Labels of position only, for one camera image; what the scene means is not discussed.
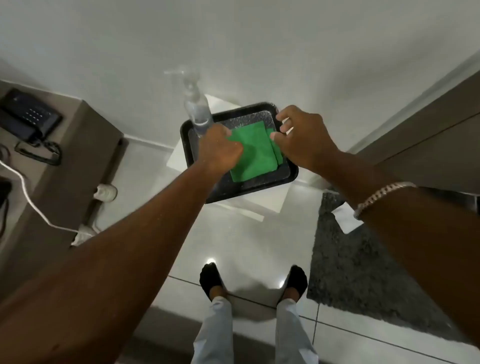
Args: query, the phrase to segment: green microfiber towel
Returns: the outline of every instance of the green microfiber towel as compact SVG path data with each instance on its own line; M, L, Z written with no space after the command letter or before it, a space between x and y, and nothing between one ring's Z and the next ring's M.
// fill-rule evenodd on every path
M228 139L243 144L243 154L230 171L234 182L243 182L277 169L278 162L263 121L233 129Z
M267 136L270 138L270 134L275 131L274 128L267 128ZM270 139L270 143L272 144L273 152L275 153L276 161L278 162L278 165L283 163L283 155L282 151L280 150L280 147L276 145L276 143Z

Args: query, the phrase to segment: telephone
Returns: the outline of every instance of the telephone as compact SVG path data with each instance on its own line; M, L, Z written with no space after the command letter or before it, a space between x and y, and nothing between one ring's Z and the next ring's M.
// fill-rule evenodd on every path
M37 156L15 146L15 151L32 159L53 166L60 164L61 149L47 136L61 121L62 116L34 96L13 88L0 100L0 127L31 146L43 146L54 154L52 158Z

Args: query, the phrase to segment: foot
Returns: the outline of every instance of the foot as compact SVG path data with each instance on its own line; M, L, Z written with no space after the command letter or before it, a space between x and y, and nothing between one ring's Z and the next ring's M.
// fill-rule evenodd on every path
M227 297L227 290L223 286L215 263L204 265L200 273L200 285L211 301L218 296Z
M299 266L293 265L292 268L290 268L290 272L287 278L287 285L285 290L283 291L283 295L280 301L291 298L295 302L298 302L307 287L308 281L305 272Z

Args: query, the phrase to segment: plastic bottle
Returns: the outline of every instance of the plastic bottle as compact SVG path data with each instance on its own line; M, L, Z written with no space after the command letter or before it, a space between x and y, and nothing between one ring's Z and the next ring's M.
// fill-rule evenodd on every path
M182 79L183 105L197 135L204 135L207 129L213 125L213 117L208 107L207 98L197 85L200 79L199 72L188 67L180 67L174 71L165 71L165 74L177 75Z

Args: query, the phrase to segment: hand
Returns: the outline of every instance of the hand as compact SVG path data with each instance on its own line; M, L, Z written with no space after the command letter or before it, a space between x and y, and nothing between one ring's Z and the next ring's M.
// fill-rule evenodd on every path
M243 153L243 145L240 142L231 142L227 139L230 135L232 135L230 129L215 123L200 138L197 163L206 167L216 178L221 178L235 167Z
M273 132L270 138L293 163L321 174L325 163L339 152L322 117L290 105L276 116L279 121L286 118L288 120L280 127L281 133Z

